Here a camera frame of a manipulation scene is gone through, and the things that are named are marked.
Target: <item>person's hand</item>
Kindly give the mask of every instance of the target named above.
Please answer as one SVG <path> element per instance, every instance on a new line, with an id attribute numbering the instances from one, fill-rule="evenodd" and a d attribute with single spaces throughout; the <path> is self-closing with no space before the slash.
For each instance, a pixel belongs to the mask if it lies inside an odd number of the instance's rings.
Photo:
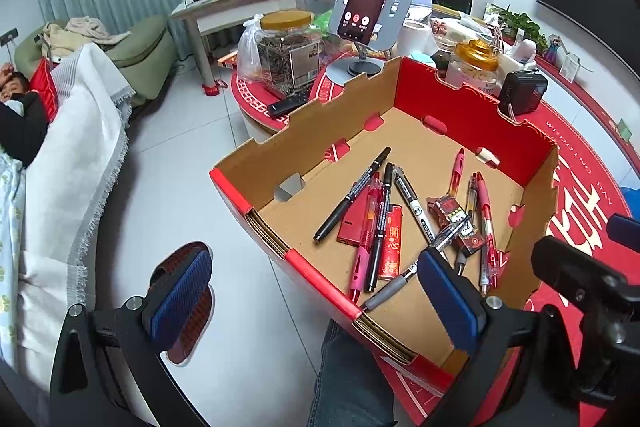
<path id="1" fill-rule="evenodd" d="M 4 84 L 6 84 L 9 79 L 11 79 L 14 71 L 14 65 L 12 63 L 7 62 L 6 64 L 2 65 L 2 68 L 0 68 L 0 89 L 4 87 Z"/>

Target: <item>phone screen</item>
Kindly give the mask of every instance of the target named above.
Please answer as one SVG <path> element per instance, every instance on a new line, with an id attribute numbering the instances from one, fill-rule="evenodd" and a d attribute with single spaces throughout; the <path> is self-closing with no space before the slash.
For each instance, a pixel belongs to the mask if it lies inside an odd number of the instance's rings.
<path id="1" fill-rule="evenodd" d="M 384 3 L 385 0 L 348 0 L 338 26 L 338 36 L 369 44 Z"/>

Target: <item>metal bolt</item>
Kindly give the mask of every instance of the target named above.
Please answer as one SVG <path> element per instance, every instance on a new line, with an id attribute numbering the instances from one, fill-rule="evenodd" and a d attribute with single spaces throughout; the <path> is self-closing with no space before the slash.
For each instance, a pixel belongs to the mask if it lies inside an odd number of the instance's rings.
<path id="1" fill-rule="evenodd" d="M 606 275 L 602 278 L 607 286 L 611 286 L 615 288 L 618 285 L 618 281 L 616 281 L 612 276 Z"/>
<path id="2" fill-rule="evenodd" d="M 486 302 L 486 305 L 489 306 L 489 308 L 491 309 L 499 310 L 500 308 L 502 308 L 502 299 L 500 299 L 495 295 L 489 295 L 486 298 L 485 302 Z"/>
<path id="3" fill-rule="evenodd" d="M 82 304 L 74 304 L 69 308 L 69 315 L 72 317 L 78 317 L 82 313 Z"/>
<path id="4" fill-rule="evenodd" d="M 129 310 L 137 310 L 142 306 L 142 297 L 131 297 L 127 300 L 127 308 Z"/>
<path id="5" fill-rule="evenodd" d="M 625 341 L 626 331 L 624 326 L 619 322 L 614 322 L 612 325 L 609 325 L 609 327 L 607 327 L 607 333 L 609 333 L 609 338 L 616 344 L 622 344 Z"/>

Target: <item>plastic jar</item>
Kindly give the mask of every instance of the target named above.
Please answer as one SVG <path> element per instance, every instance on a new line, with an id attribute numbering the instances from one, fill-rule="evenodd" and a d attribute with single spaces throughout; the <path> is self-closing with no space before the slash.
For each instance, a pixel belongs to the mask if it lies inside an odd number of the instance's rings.
<path id="1" fill-rule="evenodd" d="M 445 78 L 447 76 L 449 62 L 451 61 L 451 54 L 456 49 L 458 43 L 442 35 L 434 35 L 433 37 L 438 45 L 438 50 L 431 55 L 431 58 L 433 62 L 436 63 L 436 68 L 440 76 Z"/>
<path id="2" fill-rule="evenodd" d="M 451 55 L 447 82 L 460 87 L 463 82 L 491 94 L 497 80 L 498 57 L 489 44 L 479 39 L 460 43 Z"/>
<path id="3" fill-rule="evenodd" d="M 279 98 L 303 90 L 318 76 L 322 34 L 310 27 L 313 15 L 301 10 L 267 13 L 255 41 L 265 87 Z"/>

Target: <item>toilet paper roll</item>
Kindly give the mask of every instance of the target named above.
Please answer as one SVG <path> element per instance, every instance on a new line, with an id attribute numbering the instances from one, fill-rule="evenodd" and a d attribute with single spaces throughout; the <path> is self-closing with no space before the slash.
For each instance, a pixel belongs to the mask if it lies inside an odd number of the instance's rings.
<path id="1" fill-rule="evenodd" d="M 431 26 L 418 21 L 404 21 L 398 34 L 398 55 L 408 57 L 412 53 L 424 53 L 431 57 L 437 50 Z"/>

